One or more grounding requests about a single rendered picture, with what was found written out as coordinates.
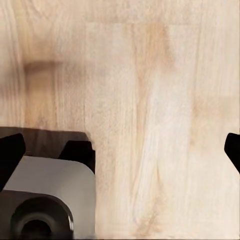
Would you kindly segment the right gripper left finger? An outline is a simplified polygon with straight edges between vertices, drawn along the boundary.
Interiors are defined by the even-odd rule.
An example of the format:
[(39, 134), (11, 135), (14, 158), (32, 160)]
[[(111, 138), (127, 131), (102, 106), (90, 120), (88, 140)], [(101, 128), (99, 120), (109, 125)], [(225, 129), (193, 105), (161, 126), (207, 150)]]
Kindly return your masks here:
[(26, 152), (21, 133), (0, 138), (0, 193)]

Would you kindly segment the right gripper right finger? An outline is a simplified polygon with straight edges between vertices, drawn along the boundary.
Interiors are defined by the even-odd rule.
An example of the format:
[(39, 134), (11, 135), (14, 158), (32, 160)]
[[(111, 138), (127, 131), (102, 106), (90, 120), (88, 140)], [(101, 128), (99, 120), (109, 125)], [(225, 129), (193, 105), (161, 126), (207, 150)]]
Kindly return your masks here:
[(225, 153), (240, 173), (240, 135), (228, 133), (225, 141)]

